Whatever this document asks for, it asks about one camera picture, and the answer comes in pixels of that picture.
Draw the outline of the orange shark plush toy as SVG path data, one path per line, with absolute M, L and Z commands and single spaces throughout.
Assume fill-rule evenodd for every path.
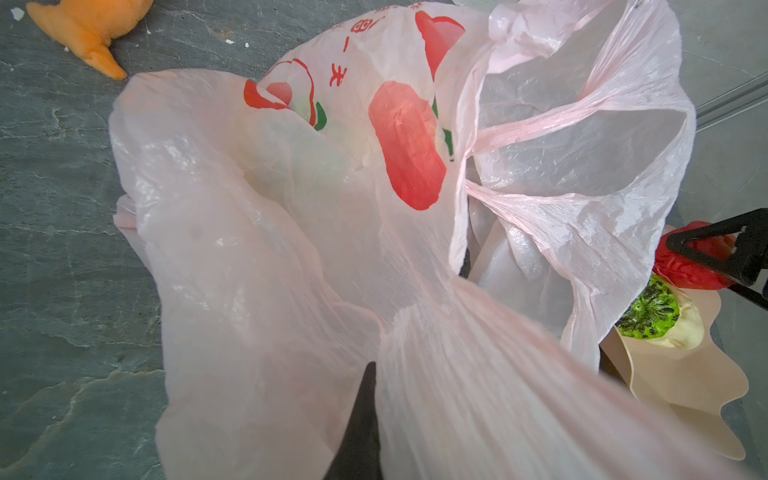
M 50 38 L 105 76 L 123 81 L 127 73 L 109 48 L 147 15 L 153 0 L 63 0 L 56 5 L 28 2 L 26 10 Z

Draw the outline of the pink scalloped plastic bowl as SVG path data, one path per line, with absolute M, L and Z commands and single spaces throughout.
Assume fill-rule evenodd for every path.
M 600 369 L 640 403 L 676 418 L 720 455 L 741 461 L 745 448 L 723 419 L 722 409 L 745 396 L 749 382 L 712 339 L 721 290 L 672 289 L 682 290 L 699 308 L 705 330 L 701 344 L 692 350 L 664 348 L 654 340 L 614 331 L 600 344 Z

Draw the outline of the red fake fruit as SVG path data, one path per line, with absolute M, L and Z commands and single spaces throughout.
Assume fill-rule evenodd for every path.
M 729 278 L 673 252 L 666 246 L 670 234 L 682 233 L 709 226 L 708 222 L 693 221 L 685 227 L 669 230 L 659 242 L 655 252 L 653 272 L 669 284 L 681 289 L 722 290 L 734 284 Z M 733 234 L 693 241 L 691 247 L 720 260 L 731 256 L 735 250 L 736 236 Z

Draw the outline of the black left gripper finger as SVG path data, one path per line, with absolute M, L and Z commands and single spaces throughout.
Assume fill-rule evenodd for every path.
M 382 480 L 378 417 L 375 410 L 376 363 L 365 370 L 339 449 L 324 480 Z

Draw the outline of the pink plastic bag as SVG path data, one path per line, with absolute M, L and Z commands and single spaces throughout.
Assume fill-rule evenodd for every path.
M 598 372 L 694 106 L 664 1 L 423 2 L 252 81 L 134 76 L 115 224 L 161 301 L 169 479 L 320 479 L 366 371 L 387 479 L 741 479 Z

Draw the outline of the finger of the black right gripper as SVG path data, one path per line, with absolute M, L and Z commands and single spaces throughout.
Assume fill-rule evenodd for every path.
M 751 287 L 767 268 L 767 210 L 664 235 L 664 278 L 676 287 Z
M 733 284 L 729 287 L 729 289 L 742 298 L 748 300 L 749 302 L 759 306 L 763 310 L 768 310 L 768 300 L 763 296 L 762 293 L 759 293 L 749 287 L 740 284 Z

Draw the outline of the green fake custard apple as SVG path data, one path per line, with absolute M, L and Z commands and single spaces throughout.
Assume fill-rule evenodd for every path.
M 680 304 L 671 286 L 652 275 L 640 295 L 615 324 L 624 336 L 640 340 L 663 337 L 680 317 Z

